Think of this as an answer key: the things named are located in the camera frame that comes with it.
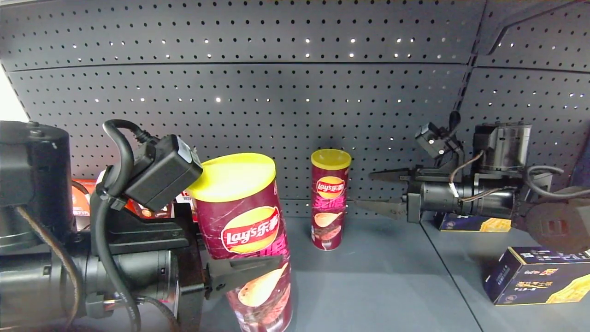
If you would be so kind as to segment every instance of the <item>black cable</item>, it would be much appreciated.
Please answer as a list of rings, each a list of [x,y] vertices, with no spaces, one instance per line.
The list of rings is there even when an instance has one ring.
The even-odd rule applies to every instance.
[[[590,195],[590,189],[580,190],[580,191],[576,191],[574,193],[568,193],[568,194],[556,194],[556,193],[551,193],[550,191],[546,191],[546,190],[540,188],[538,185],[536,185],[533,182],[533,179],[531,178],[530,173],[534,172],[534,171],[548,171],[548,172],[555,173],[555,174],[563,174],[564,170],[562,170],[559,167],[545,166],[545,165],[530,166],[529,168],[526,169],[525,183],[529,186],[529,188],[532,191],[539,194],[540,196],[555,198],[555,199],[559,199],[559,200],[567,200],[567,199],[571,199],[571,198],[577,198],[577,197]]]
[[[135,135],[135,139],[137,139],[137,141],[140,143],[145,143],[148,140],[155,138],[152,135],[150,135],[150,133],[141,129],[138,125],[131,121],[121,119],[113,119],[109,121],[117,128],[130,130]]]
[[[107,189],[108,195],[112,197],[119,197],[125,190],[125,186],[129,182],[131,172],[133,171],[134,163],[131,145],[117,127],[130,129],[134,132],[134,134],[137,131],[141,131],[141,129],[133,122],[126,120],[108,120],[103,124],[104,131],[117,145],[120,154],[119,173],[117,174],[113,184],[111,184]],[[96,234],[94,238],[96,240],[96,249],[98,251],[99,258],[103,263],[104,270],[107,272],[107,275],[109,276],[113,286],[119,293],[119,297],[125,305],[125,309],[129,315],[129,320],[131,321],[131,331],[135,332],[141,330],[141,316],[139,314],[139,309],[137,307],[137,303],[131,296],[129,289],[125,285],[123,278],[119,274],[113,259],[113,255],[110,252],[109,244],[106,240],[105,223],[109,209],[109,202],[103,200],[100,202],[98,209],[95,211],[96,219],[94,230]]]
[[[129,177],[133,171],[133,150],[129,141],[117,129],[115,123],[122,120],[108,120],[103,123],[104,132],[113,140],[119,149],[121,167],[114,183],[109,186],[108,194],[118,197],[123,192],[125,185],[129,182]]]
[[[119,293],[119,297],[125,305],[125,309],[129,315],[129,320],[131,321],[131,331],[137,332],[141,330],[142,324],[141,317],[139,315],[139,308],[131,296],[127,285],[125,285],[125,282],[123,282],[123,279],[119,275],[119,271],[115,265],[113,255],[110,252],[109,244],[107,243],[105,236],[106,228],[104,224],[109,209],[109,202],[103,200],[100,202],[98,209],[93,212],[96,214],[96,219],[94,221],[94,230],[96,232],[94,237],[96,240],[96,249],[98,251],[100,261],[104,266],[104,270],[107,272],[107,275],[113,283],[114,288]]]
[[[53,250],[55,255],[60,259],[65,271],[68,273],[68,276],[72,281],[74,286],[74,303],[65,323],[65,330],[68,330],[76,318],[78,307],[80,306],[80,302],[82,300],[82,277],[80,276],[78,269],[72,260],[72,257],[67,253],[60,241],[49,230],[47,230],[43,224],[34,220],[22,206],[18,206],[16,210],[21,215],[21,217],[29,223],[35,234],[37,234],[37,236],[47,243],[51,250]]]
[[[161,303],[160,301],[158,301],[157,299],[155,299],[153,297],[142,296],[142,297],[137,297],[136,300],[138,300],[140,302],[143,301],[143,302],[153,304],[164,315],[164,317],[166,317],[166,319],[168,320],[168,325],[169,325],[170,331],[180,332],[181,326],[180,326],[180,324],[178,324],[178,320],[176,320],[176,317],[174,317],[174,313],[166,305],[164,305],[163,303]]]
[[[84,195],[90,195],[90,193],[88,192],[88,189],[86,189],[86,187],[83,186],[82,183],[79,183],[78,181],[72,180],[72,187],[80,190]]]

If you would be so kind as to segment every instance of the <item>cable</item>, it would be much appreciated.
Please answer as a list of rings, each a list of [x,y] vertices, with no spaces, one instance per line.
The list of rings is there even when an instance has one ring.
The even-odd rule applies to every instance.
[[[55,255],[60,259],[65,268],[65,271],[68,273],[68,276],[72,281],[74,286],[74,304],[72,305],[72,309],[65,323],[65,329],[67,330],[71,326],[74,319],[76,319],[78,307],[80,306],[80,301],[82,299],[82,277],[78,273],[78,269],[76,268],[72,257],[68,255],[59,240],[56,239],[55,236],[49,230],[47,230],[43,224],[34,220],[22,206],[17,207],[17,212],[29,223],[37,236],[39,236],[45,243],[47,243],[51,250],[53,250]]]
[[[129,145],[129,141],[123,136],[117,127],[130,129],[134,134],[141,129],[133,122],[126,120],[108,120],[103,124],[103,129],[106,134],[111,137],[113,142],[117,145],[120,154],[119,173],[113,184],[107,189],[108,195],[112,197],[119,197],[125,190],[125,186],[129,182],[131,172],[133,171],[133,151]],[[131,296],[129,289],[125,285],[123,278],[120,276],[117,266],[115,265],[113,255],[110,252],[109,244],[106,240],[106,216],[109,211],[109,202],[103,200],[100,202],[98,209],[96,210],[96,219],[94,224],[94,230],[96,234],[94,238],[96,240],[96,249],[99,254],[100,261],[103,263],[104,270],[107,272],[113,286],[119,293],[119,297],[124,303],[125,309],[131,322],[131,331],[136,332],[141,330],[141,316],[137,303]]]
[[[114,119],[110,120],[110,122],[117,128],[124,128],[133,132],[135,139],[137,139],[137,141],[140,143],[145,143],[150,139],[156,139],[154,136],[150,135],[150,133],[141,129],[138,125],[131,121]]]
[[[459,172],[459,170],[461,170],[462,168],[469,166],[469,165],[473,164],[474,162],[476,162],[479,158],[481,158],[481,156],[483,156],[483,154],[484,154],[484,150],[481,150],[475,157],[473,157],[469,161],[465,162],[463,165],[455,168],[455,170],[453,172],[451,172],[451,174],[448,176],[448,185],[449,185],[449,187],[451,187],[451,191],[453,192],[453,196],[455,196],[455,198],[457,198],[458,200],[460,200],[462,202],[470,203],[472,201],[476,201],[480,198],[484,198],[485,196],[489,196],[489,195],[496,193],[498,191],[513,188],[513,187],[493,188],[493,189],[488,189],[486,191],[483,191],[477,195],[473,195],[470,197],[459,197],[459,193],[457,192],[457,188],[455,187],[455,175],[457,175],[457,172]]]
[[[90,193],[88,192],[88,189],[86,189],[86,187],[83,186],[82,183],[79,183],[78,181],[72,180],[72,187],[80,190],[84,195],[90,195]]]
[[[164,317],[166,317],[166,319],[168,320],[170,331],[180,332],[181,326],[180,326],[180,324],[178,324],[178,320],[176,320],[176,317],[174,317],[174,313],[172,312],[172,310],[170,310],[170,308],[168,308],[163,303],[161,303],[160,301],[158,301],[152,297],[143,297],[142,296],[142,297],[137,297],[136,300],[140,301],[140,302],[143,301],[143,302],[153,304],[164,315]]]
[[[560,200],[567,200],[567,199],[571,199],[571,198],[577,198],[577,197],[590,195],[590,189],[580,190],[580,191],[576,191],[574,193],[568,193],[568,194],[557,194],[557,193],[551,193],[550,191],[546,191],[546,190],[540,188],[538,185],[536,185],[533,182],[533,179],[531,178],[530,173],[534,172],[534,171],[549,171],[549,172],[555,173],[555,174],[563,174],[564,170],[561,168],[558,168],[558,167],[545,166],[545,165],[530,166],[529,168],[526,169],[525,183],[529,186],[529,188],[532,191],[539,194],[540,196],[545,196],[545,197],[555,198],[555,199],[560,199]]]
[[[457,192],[457,188],[455,187],[455,175],[457,175],[457,172],[459,172],[462,168],[473,164],[479,158],[481,158],[481,156],[483,155],[483,152],[484,151],[481,150],[475,157],[473,157],[472,159],[468,160],[463,165],[460,165],[459,167],[455,168],[455,170],[452,171],[451,174],[449,174],[449,176],[448,176],[448,185],[449,185],[449,187],[451,187],[451,191],[453,192],[453,196],[455,196],[455,198],[459,198],[459,193]]]
[[[103,200],[100,202],[98,209],[95,211],[96,219],[94,221],[94,230],[96,231],[95,240],[96,240],[96,249],[99,254],[100,261],[104,266],[104,270],[107,272],[111,282],[113,283],[114,288],[119,293],[119,297],[123,301],[125,305],[125,309],[127,310],[127,314],[129,315],[129,320],[131,321],[131,330],[133,332],[141,330],[141,317],[139,315],[139,308],[137,307],[137,303],[131,296],[125,282],[119,275],[117,270],[117,266],[115,265],[113,255],[110,252],[109,244],[106,240],[106,228],[105,228],[105,221],[106,215],[109,211],[110,206],[109,202]]]
[[[103,123],[104,132],[113,140],[119,149],[121,167],[114,183],[110,185],[108,193],[113,197],[118,197],[124,190],[125,185],[129,182],[129,177],[133,171],[133,150],[129,141],[123,136],[120,130],[117,129],[119,121],[124,120],[108,120]]]

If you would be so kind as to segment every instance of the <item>gray shelf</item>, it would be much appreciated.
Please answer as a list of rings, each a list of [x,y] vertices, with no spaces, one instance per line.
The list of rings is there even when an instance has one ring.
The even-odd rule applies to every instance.
[[[579,303],[496,307],[483,289],[483,280],[508,246],[538,246],[525,232],[439,232],[424,223],[459,290],[483,331],[589,331],[590,298]]]
[[[308,218],[287,218],[295,331],[477,331],[419,225],[350,218],[341,246],[317,250]],[[239,331],[225,298],[209,301],[202,330]]]

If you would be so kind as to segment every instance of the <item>lay's chip can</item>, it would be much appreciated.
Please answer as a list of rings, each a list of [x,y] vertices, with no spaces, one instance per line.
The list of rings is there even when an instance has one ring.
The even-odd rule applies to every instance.
[[[244,332],[283,332],[289,325],[291,265],[274,161],[261,154],[227,155],[204,162],[187,192],[213,259],[282,255],[275,269],[227,293]]]
[[[323,149],[312,154],[312,242],[334,250],[342,242],[348,169],[352,158],[342,150]]]

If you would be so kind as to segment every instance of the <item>snack box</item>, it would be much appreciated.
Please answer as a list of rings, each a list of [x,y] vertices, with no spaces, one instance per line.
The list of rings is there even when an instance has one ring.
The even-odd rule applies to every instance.
[[[510,230],[510,219],[481,216],[459,216],[454,213],[439,213],[437,219],[441,231],[445,232],[491,232],[506,233]]]
[[[195,199],[189,195],[188,192],[183,191],[180,195],[176,196],[177,203],[189,203],[191,205],[191,212],[192,212],[192,221],[197,222],[198,218],[196,216],[196,204]]]
[[[590,256],[508,247],[484,289],[496,305],[579,302],[590,290]]]
[[[94,180],[85,180],[85,179],[72,179],[83,185],[86,190],[92,195],[94,190],[96,189],[96,181]],[[78,217],[90,217],[90,205],[89,199],[90,195],[86,197],[80,190],[72,186],[72,207],[73,213],[76,216],[76,221],[78,225],[81,224],[88,224],[90,220],[86,220],[86,218],[78,218]],[[125,205],[127,209],[134,212],[136,215],[145,218],[145,219],[155,219],[155,218],[171,218],[172,217],[172,203],[167,204],[165,207],[161,208],[159,211],[151,211],[146,207],[142,206],[141,204],[129,200],[127,205]]]
[[[73,181],[78,182],[79,184],[83,185],[86,190],[90,194],[94,192],[96,188],[96,181],[94,180],[84,180],[84,179],[72,179]],[[80,190],[72,186],[72,207],[75,216],[84,216],[90,217],[90,205],[89,205],[90,195],[86,197]]]

